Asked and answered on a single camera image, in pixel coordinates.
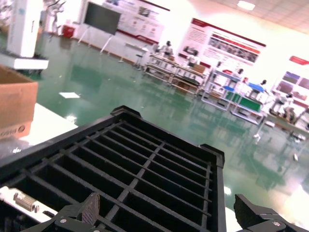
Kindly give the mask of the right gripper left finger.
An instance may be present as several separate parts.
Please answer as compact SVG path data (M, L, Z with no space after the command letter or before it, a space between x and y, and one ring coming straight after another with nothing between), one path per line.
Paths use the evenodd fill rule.
M30 227L30 232L105 232L95 226L99 217L100 195L91 193L82 203L63 207L50 220Z

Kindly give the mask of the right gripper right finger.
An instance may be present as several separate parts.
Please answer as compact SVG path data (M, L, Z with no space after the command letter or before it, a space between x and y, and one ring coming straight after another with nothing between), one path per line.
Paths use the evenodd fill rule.
M271 208L251 203L244 195L236 194L234 212L242 232L306 232Z

